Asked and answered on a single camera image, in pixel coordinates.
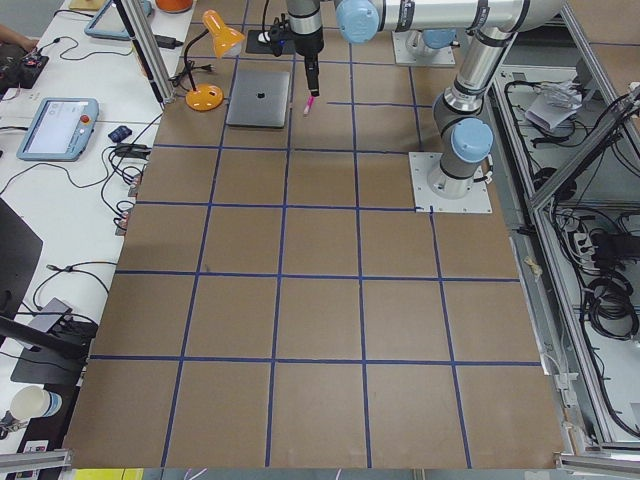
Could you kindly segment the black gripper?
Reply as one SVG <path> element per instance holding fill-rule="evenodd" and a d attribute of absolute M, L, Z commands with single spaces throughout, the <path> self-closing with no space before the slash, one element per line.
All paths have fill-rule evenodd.
<path fill-rule="evenodd" d="M 311 96 L 319 96 L 319 53 L 324 48 L 323 30 L 318 29 L 312 33 L 293 33 L 296 53 L 304 58 L 305 74 L 308 90 Z"/>

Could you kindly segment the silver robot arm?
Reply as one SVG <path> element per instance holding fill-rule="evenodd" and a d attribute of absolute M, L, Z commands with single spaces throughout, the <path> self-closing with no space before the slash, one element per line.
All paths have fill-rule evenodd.
<path fill-rule="evenodd" d="M 515 36 L 553 18 L 561 1 L 337 1 L 343 38 L 352 44 L 377 33 L 463 29 L 472 36 L 454 82 L 436 99 L 433 116 L 444 151 L 429 173 L 430 189 L 447 199 L 469 191 L 476 169 L 493 144 L 478 116 L 485 93 Z"/>
<path fill-rule="evenodd" d="M 455 29 L 412 30 L 405 45 L 413 55 L 427 57 L 448 48 L 455 39 Z"/>

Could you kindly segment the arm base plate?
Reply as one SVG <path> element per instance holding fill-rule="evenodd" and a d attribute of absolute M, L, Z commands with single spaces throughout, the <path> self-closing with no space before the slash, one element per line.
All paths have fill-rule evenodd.
<path fill-rule="evenodd" d="M 409 67 L 452 68 L 455 29 L 393 32 L 395 63 Z"/>
<path fill-rule="evenodd" d="M 438 152 L 410 152 L 414 208 L 424 213 L 491 214 L 488 193 L 491 174 L 480 165 L 474 176 L 454 179 L 441 169 Z"/>

